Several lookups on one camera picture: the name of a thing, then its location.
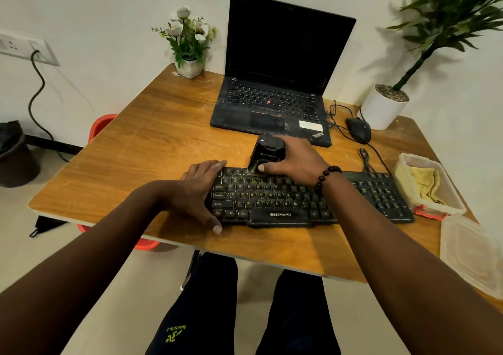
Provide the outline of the white flowers in white pot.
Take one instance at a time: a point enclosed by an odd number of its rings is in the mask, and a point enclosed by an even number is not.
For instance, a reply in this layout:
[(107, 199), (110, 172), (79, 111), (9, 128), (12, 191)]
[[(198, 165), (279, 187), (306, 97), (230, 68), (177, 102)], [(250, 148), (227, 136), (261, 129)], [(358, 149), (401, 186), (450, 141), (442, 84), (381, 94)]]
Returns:
[(152, 27), (153, 33), (167, 40), (173, 52), (178, 75), (193, 79), (204, 69), (206, 51), (218, 34), (203, 16), (193, 18), (190, 7), (176, 10), (164, 27)]

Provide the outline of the red plastic stool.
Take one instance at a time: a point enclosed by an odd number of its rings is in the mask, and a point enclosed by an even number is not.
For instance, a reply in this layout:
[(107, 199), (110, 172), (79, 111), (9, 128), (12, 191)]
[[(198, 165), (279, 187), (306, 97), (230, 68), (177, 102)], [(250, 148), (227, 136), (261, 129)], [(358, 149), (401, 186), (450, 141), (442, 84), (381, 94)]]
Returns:
[[(91, 126), (88, 143), (91, 142), (108, 124), (110, 124), (118, 115), (117, 114), (107, 114), (99, 117)], [(134, 249), (142, 251), (154, 250), (160, 242), (140, 238), (136, 243)]]

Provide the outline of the person's left leg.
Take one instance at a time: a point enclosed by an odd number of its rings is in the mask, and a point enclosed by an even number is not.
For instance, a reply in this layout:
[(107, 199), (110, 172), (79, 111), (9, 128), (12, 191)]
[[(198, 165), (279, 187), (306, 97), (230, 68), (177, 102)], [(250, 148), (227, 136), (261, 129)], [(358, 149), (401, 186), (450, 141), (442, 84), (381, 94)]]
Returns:
[(203, 254), (145, 355), (234, 355), (237, 278), (234, 258)]

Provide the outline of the black computer mouse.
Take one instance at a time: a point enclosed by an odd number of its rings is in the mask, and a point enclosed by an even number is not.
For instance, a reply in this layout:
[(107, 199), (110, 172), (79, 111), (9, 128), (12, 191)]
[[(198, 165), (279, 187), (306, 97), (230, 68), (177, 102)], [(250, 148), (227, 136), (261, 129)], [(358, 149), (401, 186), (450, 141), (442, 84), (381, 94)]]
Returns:
[(359, 144), (367, 145), (372, 138), (372, 130), (363, 119), (349, 117), (345, 119), (346, 129), (351, 138)]

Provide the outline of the person's right hand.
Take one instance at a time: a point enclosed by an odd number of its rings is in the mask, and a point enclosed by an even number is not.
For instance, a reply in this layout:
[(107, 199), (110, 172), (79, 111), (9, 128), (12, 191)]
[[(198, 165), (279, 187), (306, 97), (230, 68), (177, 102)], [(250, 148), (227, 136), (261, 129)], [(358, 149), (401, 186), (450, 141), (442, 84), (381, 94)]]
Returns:
[(319, 177), (330, 166), (307, 139), (279, 136), (285, 142), (288, 173), (265, 173), (287, 176), (298, 184), (315, 187)]

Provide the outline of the green plant in white pot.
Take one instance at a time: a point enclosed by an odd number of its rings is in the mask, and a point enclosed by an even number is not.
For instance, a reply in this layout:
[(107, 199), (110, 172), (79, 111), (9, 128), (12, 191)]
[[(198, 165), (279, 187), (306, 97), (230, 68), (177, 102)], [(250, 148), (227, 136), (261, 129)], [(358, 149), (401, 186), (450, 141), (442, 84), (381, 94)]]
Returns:
[(399, 33), (416, 58), (394, 85), (375, 84), (362, 103), (358, 117), (375, 130), (399, 116), (410, 101), (403, 88), (436, 51), (477, 49), (472, 40), (483, 32), (503, 31), (503, 0), (411, 0), (396, 10), (404, 15), (386, 30)]

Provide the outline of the person's leg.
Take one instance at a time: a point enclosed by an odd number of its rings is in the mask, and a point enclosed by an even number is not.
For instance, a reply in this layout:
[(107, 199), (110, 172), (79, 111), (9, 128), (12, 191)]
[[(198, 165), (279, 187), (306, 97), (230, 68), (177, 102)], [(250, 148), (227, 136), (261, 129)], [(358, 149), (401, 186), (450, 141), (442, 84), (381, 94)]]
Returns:
[(145, 355), (234, 355), (237, 278), (234, 258), (203, 254)]
[(255, 355), (341, 355), (320, 276), (282, 271)]

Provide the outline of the yellow cloth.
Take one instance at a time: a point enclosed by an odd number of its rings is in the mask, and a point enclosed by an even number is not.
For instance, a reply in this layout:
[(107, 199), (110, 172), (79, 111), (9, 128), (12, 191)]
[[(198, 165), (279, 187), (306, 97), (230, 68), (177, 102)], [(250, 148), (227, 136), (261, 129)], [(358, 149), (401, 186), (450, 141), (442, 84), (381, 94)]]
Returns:
[(439, 205), (446, 205), (444, 200), (436, 194), (441, 185), (439, 169), (409, 167), (409, 172), (421, 199)]

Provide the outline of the black table base bar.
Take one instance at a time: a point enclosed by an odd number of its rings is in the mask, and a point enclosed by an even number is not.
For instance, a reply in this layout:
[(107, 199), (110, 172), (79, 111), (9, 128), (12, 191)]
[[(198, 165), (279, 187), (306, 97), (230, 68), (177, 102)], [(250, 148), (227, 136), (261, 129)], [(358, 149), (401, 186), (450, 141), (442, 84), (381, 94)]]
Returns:
[(25, 135), (25, 142), (30, 146), (53, 150), (69, 155), (77, 155), (83, 149), (83, 147), (75, 146), (73, 144), (53, 141), (51, 139), (32, 135)]

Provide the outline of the person's left hand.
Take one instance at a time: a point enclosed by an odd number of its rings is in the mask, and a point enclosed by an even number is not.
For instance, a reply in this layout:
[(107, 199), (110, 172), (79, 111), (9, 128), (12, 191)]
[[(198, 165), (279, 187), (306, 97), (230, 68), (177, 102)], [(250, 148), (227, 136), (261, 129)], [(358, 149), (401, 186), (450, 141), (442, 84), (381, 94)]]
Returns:
[(180, 180), (170, 181), (167, 185), (163, 209), (167, 212), (183, 213), (200, 223), (201, 207), (205, 206), (213, 182), (226, 164), (226, 160), (208, 160), (192, 164)]

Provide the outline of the clear plastic container lid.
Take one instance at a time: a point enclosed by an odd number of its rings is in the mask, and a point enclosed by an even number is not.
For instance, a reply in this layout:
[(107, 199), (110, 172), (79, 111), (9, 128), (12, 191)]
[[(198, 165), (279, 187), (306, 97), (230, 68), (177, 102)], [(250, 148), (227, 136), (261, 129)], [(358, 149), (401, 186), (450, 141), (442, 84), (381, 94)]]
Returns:
[(444, 218), (440, 258), (473, 287), (503, 301), (503, 251), (480, 224), (457, 214)]

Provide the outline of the black waste bin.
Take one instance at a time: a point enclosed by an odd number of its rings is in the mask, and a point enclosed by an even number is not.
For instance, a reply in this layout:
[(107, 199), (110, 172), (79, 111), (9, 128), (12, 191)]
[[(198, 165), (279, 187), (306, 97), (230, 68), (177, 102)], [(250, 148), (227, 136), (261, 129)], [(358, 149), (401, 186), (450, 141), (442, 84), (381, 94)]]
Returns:
[(26, 185), (40, 170), (19, 121), (0, 122), (0, 187)]

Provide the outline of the black table leg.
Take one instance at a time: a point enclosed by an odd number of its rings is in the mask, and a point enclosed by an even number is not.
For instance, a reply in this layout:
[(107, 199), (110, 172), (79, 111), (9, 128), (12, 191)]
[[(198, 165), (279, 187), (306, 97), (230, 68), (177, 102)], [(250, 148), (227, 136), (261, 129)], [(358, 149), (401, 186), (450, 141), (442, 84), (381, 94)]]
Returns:
[(194, 250), (191, 261), (190, 261), (190, 265), (188, 267), (187, 274), (185, 276), (185, 280), (183, 281), (183, 283), (180, 286), (181, 291), (183, 291), (185, 289), (187, 283), (189, 282), (189, 280), (192, 276), (192, 271), (193, 271), (194, 267), (196, 266), (196, 264), (198, 263), (199, 257), (200, 257), (200, 251)]

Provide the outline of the black computer keyboard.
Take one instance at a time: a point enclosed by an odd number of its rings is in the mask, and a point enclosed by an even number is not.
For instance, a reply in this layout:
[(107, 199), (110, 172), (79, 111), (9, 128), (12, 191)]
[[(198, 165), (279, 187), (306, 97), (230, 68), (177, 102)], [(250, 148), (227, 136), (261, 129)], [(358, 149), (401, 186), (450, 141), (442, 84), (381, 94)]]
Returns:
[[(343, 174), (392, 223), (414, 223), (413, 212), (389, 174)], [(206, 196), (205, 206), (223, 225), (295, 228), (338, 224), (335, 212), (313, 189), (286, 176), (253, 176), (246, 168), (221, 170)]]

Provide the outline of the black handheld mini vacuum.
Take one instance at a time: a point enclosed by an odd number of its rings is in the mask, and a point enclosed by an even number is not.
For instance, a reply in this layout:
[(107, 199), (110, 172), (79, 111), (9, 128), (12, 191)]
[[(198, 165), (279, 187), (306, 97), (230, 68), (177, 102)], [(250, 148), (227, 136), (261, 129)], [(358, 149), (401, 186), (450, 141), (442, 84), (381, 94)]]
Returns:
[(263, 176), (259, 166), (264, 163), (277, 163), (285, 160), (286, 149), (282, 138), (272, 135), (259, 135), (248, 164), (248, 172)]

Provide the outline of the person's right forearm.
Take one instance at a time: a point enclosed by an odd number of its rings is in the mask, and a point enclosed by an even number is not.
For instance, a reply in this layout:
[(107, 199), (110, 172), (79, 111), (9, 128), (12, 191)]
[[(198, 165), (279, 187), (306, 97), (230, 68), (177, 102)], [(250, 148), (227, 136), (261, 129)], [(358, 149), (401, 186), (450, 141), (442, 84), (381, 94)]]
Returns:
[(383, 312), (412, 355), (503, 355), (503, 313), (329, 167), (315, 186), (336, 213)]

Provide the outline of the white wall socket plate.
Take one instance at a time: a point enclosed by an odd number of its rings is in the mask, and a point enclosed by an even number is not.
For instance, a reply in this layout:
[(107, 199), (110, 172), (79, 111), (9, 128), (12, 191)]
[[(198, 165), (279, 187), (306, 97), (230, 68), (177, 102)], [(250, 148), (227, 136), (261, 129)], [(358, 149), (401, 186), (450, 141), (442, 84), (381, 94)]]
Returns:
[(60, 66), (49, 44), (39, 38), (28, 37), (0, 29), (0, 54)]

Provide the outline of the person's left forearm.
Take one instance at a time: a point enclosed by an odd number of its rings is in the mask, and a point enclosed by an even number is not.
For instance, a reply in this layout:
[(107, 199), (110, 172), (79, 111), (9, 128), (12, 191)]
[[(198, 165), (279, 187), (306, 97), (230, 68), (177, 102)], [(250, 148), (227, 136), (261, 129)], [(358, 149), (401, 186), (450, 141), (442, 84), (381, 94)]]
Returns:
[(139, 187), (2, 291), (0, 355), (59, 355), (175, 188), (173, 180)]

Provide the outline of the black laptop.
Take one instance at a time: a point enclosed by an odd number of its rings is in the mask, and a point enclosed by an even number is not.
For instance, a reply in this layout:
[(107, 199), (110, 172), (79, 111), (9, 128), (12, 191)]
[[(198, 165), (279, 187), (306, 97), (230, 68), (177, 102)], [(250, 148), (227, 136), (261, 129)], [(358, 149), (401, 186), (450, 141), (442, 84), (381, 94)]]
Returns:
[(215, 128), (329, 148), (323, 94), (357, 20), (276, 0), (230, 0)]

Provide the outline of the person's right leg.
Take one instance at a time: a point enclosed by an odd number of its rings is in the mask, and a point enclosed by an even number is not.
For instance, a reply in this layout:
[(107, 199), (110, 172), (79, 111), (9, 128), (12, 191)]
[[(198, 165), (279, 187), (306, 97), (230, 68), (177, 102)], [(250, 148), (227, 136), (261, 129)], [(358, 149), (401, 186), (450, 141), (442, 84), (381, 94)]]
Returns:
[(320, 276), (282, 271), (255, 355), (341, 355)]

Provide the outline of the clear plastic container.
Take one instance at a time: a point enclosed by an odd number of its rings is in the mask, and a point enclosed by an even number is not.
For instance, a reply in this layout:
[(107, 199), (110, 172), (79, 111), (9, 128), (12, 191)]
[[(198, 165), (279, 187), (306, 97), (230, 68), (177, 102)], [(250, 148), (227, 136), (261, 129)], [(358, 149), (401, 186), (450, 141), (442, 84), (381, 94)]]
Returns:
[[(409, 167), (440, 170), (441, 185), (436, 194), (444, 200), (446, 205), (439, 205), (420, 198), (410, 175)], [(400, 154), (392, 174), (406, 205), (417, 216), (443, 220), (454, 214), (463, 215), (467, 211), (447, 172), (436, 161), (413, 154)]]

